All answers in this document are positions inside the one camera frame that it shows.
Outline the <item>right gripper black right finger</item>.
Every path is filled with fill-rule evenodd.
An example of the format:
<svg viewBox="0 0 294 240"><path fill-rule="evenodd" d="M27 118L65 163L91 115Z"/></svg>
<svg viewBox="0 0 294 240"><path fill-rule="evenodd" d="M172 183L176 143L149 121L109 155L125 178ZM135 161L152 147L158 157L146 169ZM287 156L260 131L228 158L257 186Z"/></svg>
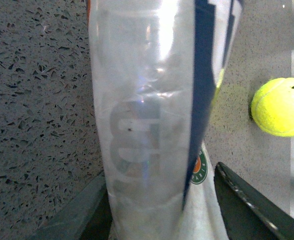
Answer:
<svg viewBox="0 0 294 240"><path fill-rule="evenodd" d="M221 161L214 184L229 239L294 240L294 218Z"/></svg>

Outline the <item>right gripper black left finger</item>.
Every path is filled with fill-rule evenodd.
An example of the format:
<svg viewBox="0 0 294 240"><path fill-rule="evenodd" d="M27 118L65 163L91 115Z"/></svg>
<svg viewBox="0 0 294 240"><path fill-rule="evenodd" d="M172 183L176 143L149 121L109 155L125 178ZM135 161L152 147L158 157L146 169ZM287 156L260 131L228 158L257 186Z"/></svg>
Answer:
<svg viewBox="0 0 294 240"><path fill-rule="evenodd" d="M107 240L112 223L104 172L29 236L30 240Z"/></svg>

